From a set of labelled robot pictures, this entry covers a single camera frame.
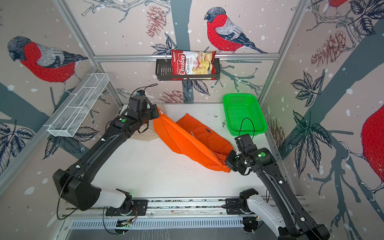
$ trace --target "green basket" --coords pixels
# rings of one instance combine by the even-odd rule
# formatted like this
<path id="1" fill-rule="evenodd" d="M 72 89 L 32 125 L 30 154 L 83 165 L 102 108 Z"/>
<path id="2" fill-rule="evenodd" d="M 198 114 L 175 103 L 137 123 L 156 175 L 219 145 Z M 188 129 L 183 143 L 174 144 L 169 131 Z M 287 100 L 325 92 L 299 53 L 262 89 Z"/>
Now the green basket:
<path id="1" fill-rule="evenodd" d="M 255 126 L 255 135 L 265 133 L 268 129 L 263 111 L 257 98 L 251 94 L 233 93 L 223 97 L 225 118 L 231 135 L 238 136 L 240 125 L 244 118 L 250 118 Z M 241 128 L 241 135 L 248 133 L 253 135 L 251 121 L 245 119 Z"/>

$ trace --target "white tabletop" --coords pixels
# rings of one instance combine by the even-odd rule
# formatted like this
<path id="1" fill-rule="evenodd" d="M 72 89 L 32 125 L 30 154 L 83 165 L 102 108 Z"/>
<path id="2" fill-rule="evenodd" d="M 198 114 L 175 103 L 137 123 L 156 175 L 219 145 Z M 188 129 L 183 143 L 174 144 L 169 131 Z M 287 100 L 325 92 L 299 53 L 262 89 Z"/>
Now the white tabletop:
<path id="1" fill-rule="evenodd" d="M 166 114 L 177 121 L 186 113 L 232 143 L 234 136 L 223 126 L 222 104 L 167 104 Z M 265 134 L 254 137 L 258 148 L 270 149 Z M 234 197 L 254 188 L 264 195 L 266 187 L 255 173 L 217 172 L 189 157 L 174 153 L 160 138 L 152 141 L 128 139 L 105 162 L 92 184 L 130 192 L 133 197 Z"/>

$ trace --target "orange fabric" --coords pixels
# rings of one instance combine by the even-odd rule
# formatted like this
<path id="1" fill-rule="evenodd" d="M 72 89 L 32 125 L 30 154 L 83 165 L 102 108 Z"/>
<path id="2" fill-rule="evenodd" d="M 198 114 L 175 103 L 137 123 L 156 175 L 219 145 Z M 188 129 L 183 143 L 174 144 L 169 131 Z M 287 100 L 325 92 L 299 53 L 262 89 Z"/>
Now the orange fabric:
<path id="1" fill-rule="evenodd" d="M 184 154 L 208 169 L 230 172 L 224 164 L 233 150 L 229 141 L 189 114 L 174 122 L 160 109 L 159 113 L 160 117 L 153 121 L 155 131 L 172 151 Z"/>

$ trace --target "white wire basket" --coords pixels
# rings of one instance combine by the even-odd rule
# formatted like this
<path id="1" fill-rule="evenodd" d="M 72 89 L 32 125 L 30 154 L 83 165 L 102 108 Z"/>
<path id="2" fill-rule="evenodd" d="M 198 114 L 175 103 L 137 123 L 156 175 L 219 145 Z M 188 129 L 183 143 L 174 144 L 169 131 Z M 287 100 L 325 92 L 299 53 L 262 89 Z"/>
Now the white wire basket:
<path id="1" fill-rule="evenodd" d="M 48 129 L 50 134 L 55 137 L 73 137 L 109 82 L 105 73 L 93 73 L 88 77 L 77 93 L 70 94 L 74 95 L 73 99 Z"/>

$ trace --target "chip bag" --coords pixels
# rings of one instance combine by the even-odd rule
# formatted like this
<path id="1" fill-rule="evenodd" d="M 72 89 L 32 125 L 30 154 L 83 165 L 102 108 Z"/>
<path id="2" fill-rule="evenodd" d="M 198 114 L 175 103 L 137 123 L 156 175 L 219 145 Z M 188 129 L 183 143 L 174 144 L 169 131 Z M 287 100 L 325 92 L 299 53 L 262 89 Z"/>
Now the chip bag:
<path id="1" fill-rule="evenodd" d="M 173 75 L 200 75 L 200 74 L 216 74 L 213 61 L 216 51 L 214 52 L 192 52 L 172 50 L 172 74 Z M 216 80 L 216 78 L 195 78 Z"/>

